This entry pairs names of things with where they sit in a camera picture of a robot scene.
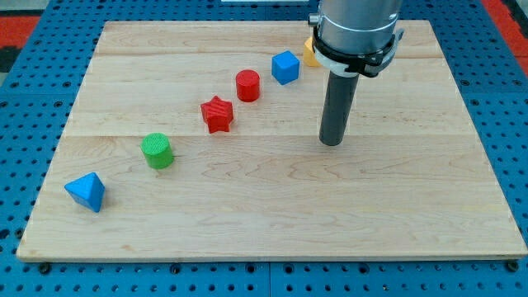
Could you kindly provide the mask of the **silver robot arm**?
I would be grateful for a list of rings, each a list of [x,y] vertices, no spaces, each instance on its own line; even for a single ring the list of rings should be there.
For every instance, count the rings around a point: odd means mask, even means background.
[[[326,43],[387,39],[399,17],[402,0],[321,0],[308,24]]]

